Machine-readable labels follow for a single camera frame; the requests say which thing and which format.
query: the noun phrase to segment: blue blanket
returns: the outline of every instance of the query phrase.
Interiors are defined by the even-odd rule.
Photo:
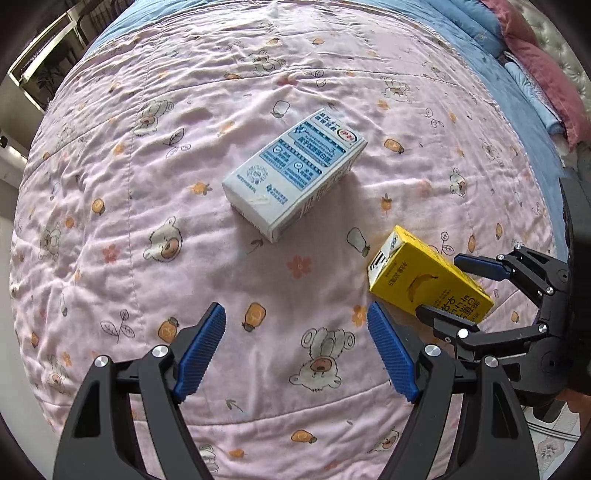
[[[566,260],[568,249],[562,232],[562,196],[558,179],[573,176],[561,166],[560,159],[544,124],[526,101],[519,87],[497,62],[495,56],[506,47],[501,28],[493,15],[478,5],[478,0],[363,0],[364,3],[391,9],[422,22],[443,36],[466,60],[501,107],[505,117],[523,143],[540,185],[556,235],[557,256]],[[107,28],[91,46],[99,45],[143,25],[186,8],[210,3],[210,0],[137,0]]]

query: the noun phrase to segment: wall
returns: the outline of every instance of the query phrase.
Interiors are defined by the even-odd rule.
[[[43,113],[25,97],[13,80],[4,77],[0,84],[0,129],[30,150],[42,119]]]
[[[25,375],[8,294],[17,197],[18,190],[0,180],[0,411],[31,463],[50,480],[57,438],[46,423]]]

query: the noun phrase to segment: bear print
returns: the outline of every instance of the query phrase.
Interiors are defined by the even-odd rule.
[[[325,387],[339,388],[341,379],[336,360],[343,350],[355,346],[355,335],[342,329],[311,328],[302,336],[301,345],[309,349],[310,360],[301,366],[299,374],[290,377],[290,383],[303,385],[312,392]]]
[[[47,360],[51,363],[51,373],[47,377],[47,384],[62,395],[70,396],[64,386],[64,380],[69,378],[66,369],[59,364],[54,355],[49,355]]]
[[[211,445],[200,445],[197,450],[203,459],[205,465],[211,473],[217,473],[219,467],[216,464],[216,454]]]
[[[372,448],[370,451],[368,451],[368,453],[386,452],[386,451],[390,450],[394,446],[396,441],[398,440],[399,436],[400,436],[400,434],[396,430],[392,429],[392,431],[390,433],[388,433],[378,443],[376,443],[374,445],[374,448]]]
[[[153,134],[158,127],[158,118],[171,111],[174,104],[168,100],[152,100],[141,111],[134,127],[134,134],[138,137]]]
[[[47,256],[52,257],[53,260],[57,260],[57,256],[60,250],[60,236],[61,227],[59,222],[56,223],[53,230],[45,228],[41,233],[41,239],[39,240],[39,259]]]
[[[399,82],[392,77],[382,77],[381,80],[386,83],[386,89],[382,93],[386,98],[392,98],[397,102],[412,103],[407,95],[410,90],[408,83]]]
[[[452,170],[452,174],[449,175],[449,181],[451,182],[451,185],[449,186],[449,191],[451,193],[459,195],[460,197],[466,196],[466,179],[460,175],[460,171],[457,168]]]
[[[144,258],[158,262],[170,262],[177,258],[183,246],[181,232],[175,226],[176,217],[172,216],[150,235],[150,246],[144,250]]]
[[[268,73],[272,73],[276,70],[279,70],[283,65],[285,65],[285,60],[279,59],[270,59],[269,54],[266,50],[260,50],[256,53],[251,53],[247,60],[252,62],[255,66],[253,73],[258,77],[262,77],[263,75],[267,75]]]

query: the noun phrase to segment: tufted headboard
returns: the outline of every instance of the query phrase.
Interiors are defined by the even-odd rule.
[[[509,0],[521,12],[548,53],[577,87],[591,121],[591,80],[558,28],[528,0]]]

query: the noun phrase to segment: white milk carton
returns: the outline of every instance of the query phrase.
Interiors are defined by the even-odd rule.
[[[274,243],[351,169],[366,144],[322,109],[259,150],[222,187],[234,208]]]

